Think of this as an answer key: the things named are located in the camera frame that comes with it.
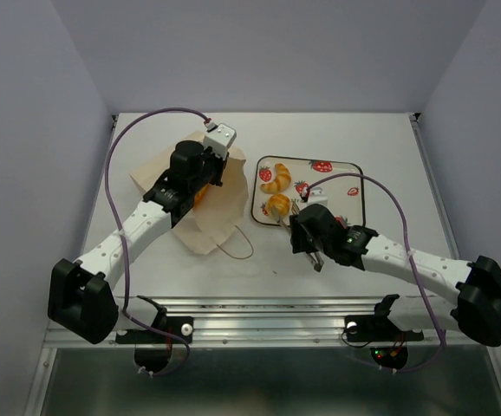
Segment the metal tongs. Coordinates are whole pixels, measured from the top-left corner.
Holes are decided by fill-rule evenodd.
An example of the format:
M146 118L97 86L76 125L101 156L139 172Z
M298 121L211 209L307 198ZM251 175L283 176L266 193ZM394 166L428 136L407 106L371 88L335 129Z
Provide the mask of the metal tongs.
M303 254L312 265L313 270L320 272L324 262L320 253L313 245L311 237L297 221L297 217L301 211L297 202L290 202L288 204L289 208L286 215L283 215L284 210L279 210L280 206L278 203L269 204L268 213L289 235L292 252L294 254Z

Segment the fake round bread roll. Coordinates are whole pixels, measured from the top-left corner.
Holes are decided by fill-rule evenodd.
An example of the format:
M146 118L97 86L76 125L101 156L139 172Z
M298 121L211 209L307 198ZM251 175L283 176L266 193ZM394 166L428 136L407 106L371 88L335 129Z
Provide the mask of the fake round bread roll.
M266 202L265 209L271 217L284 218L289 214L291 200L284 194L272 195Z

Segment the fake croissant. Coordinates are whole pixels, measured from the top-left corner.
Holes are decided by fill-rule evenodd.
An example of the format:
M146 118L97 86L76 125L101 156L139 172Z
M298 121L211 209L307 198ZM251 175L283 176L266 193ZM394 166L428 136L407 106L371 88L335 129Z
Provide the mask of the fake croissant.
M266 194L278 194L284 192L291 185L290 170L283 164L275 164L276 177L269 183L260 185L262 192Z

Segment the beige paper bag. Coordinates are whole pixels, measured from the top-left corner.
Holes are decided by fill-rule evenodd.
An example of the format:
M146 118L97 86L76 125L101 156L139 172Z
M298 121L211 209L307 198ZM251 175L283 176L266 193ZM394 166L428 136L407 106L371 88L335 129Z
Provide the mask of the beige paper bag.
M129 253L141 255L146 248L164 235L173 234L193 253L207 255L224 244L240 225L249 198L244 175L244 153L229 149L221 186L210 185L196 207L176 225L169 214L152 203L139 203L125 225Z

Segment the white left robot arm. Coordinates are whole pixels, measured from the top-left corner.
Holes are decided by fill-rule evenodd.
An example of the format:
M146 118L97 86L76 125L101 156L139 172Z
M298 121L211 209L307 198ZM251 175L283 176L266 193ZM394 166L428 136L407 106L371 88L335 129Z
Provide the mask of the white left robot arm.
M206 135L183 140L169 166L146 191L119 229L74 261L60 260L51 271L48 317L92 344L103 341L119 319L113 290L128 278L130 265L194 206L206 185L220 186L230 141Z

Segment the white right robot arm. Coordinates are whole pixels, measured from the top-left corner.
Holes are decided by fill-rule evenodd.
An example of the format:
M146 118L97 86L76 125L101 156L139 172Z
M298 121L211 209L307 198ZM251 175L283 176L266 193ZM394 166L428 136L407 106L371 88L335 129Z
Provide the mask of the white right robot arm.
M347 317L351 342L421 341L424 331L458 331L487 346L501 346L501 268L489 257L474 262L407 250L361 225L343 226L328 208L313 204L290 216L294 253L321 252L335 263L391 276L418 286L420 297L390 294L367 315Z

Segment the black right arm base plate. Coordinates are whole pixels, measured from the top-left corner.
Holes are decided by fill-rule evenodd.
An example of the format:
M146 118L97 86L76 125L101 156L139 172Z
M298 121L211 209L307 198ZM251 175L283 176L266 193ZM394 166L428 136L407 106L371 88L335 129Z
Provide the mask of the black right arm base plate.
M424 340L422 331L398 329L387 317L375 315L348 315L343 334L347 342L354 343Z

